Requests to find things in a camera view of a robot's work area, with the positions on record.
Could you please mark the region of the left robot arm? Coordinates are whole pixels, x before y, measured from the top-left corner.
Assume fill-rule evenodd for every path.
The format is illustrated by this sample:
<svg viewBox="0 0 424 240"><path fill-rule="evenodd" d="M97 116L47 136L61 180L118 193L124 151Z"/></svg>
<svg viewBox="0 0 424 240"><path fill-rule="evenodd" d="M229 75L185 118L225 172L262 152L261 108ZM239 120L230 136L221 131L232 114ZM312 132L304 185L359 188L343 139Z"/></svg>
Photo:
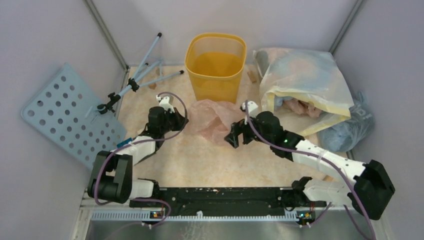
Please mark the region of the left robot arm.
<svg viewBox="0 0 424 240"><path fill-rule="evenodd" d="M133 191L133 166L154 155L164 141L176 137L189 122L187 110L155 106L139 135L121 147L97 153L87 186L87 194L98 205L123 204Z"/></svg>

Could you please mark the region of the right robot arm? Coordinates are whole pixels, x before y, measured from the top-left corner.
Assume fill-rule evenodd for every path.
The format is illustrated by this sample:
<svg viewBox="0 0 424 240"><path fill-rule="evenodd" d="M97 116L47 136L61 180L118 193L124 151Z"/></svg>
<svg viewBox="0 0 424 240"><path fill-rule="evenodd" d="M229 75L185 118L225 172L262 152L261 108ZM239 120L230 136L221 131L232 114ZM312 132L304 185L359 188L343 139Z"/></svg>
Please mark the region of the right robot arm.
<svg viewBox="0 0 424 240"><path fill-rule="evenodd" d="M233 148L252 141L269 145L278 157L302 164L332 177L333 181L304 176L292 182L293 200L299 206L323 201L353 207L371 220L379 220L395 193L385 169L376 160L368 163L342 157L325 150L303 136L285 130L269 111L231 124L224 140Z"/></svg>

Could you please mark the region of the pink plastic trash bag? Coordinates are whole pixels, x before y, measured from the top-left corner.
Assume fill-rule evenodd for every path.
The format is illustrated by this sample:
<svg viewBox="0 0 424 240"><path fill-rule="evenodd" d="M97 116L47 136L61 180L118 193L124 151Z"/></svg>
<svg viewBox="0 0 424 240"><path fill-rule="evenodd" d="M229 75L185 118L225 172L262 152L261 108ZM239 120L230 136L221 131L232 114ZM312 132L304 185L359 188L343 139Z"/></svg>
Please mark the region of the pink plastic trash bag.
<svg viewBox="0 0 424 240"><path fill-rule="evenodd" d="M232 123L244 118L240 107L232 102L203 99L194 102L187 110L188 124L184 132L201 136L216 145L226 145L225 136L230 133Z"/></svg>

